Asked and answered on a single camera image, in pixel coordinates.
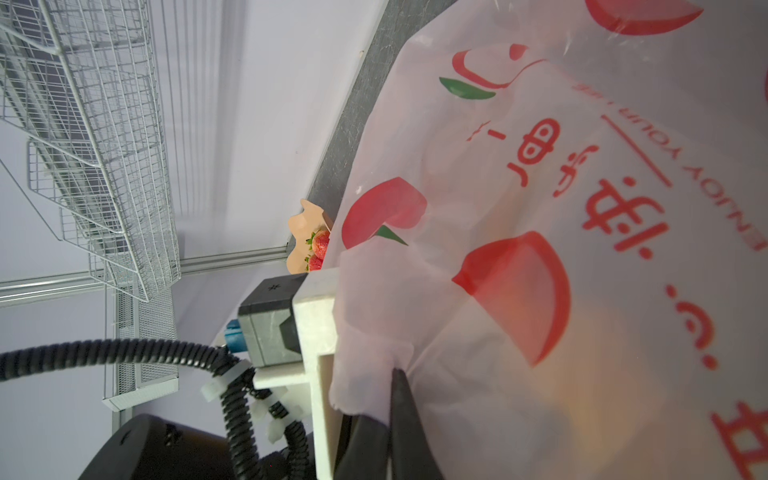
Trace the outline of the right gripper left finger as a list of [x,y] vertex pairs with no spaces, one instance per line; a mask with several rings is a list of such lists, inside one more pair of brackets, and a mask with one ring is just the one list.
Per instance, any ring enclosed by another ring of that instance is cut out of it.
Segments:
[[385,480],[389,443],[390,429],[386,424],[367,415],[358,416],[334,478]]

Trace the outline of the pink fruit print plastic bag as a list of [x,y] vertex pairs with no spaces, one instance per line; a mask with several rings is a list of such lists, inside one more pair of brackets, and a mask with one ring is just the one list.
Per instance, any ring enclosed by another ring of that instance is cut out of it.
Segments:
[[765,478],[766,3],[455,3],[327,262],[331,405],[404,370],[448,479]]

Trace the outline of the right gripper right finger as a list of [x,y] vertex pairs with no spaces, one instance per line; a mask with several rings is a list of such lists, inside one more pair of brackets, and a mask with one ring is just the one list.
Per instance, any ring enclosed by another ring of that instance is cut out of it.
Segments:
[[443,480],[429,446],[406,373],[392,371],[390,449],[395,480]]

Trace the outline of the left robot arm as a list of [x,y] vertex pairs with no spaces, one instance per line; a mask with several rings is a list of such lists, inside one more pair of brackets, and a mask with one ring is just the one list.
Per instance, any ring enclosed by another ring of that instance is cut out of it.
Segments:
[[[4,353],[3,381],[58,370],[111,364],[169,364],[205,370],[203,390],[220,402],[226,434],[212,435],[142,414],[123,425],[84,470],[85,479],[311,479],[314,466],[302,421],[269,389],[253,385],[256,370],[225,347],[177,340],[127,339],[60,343]],[[287,442],[261,457],[252,417],[266,408]]]

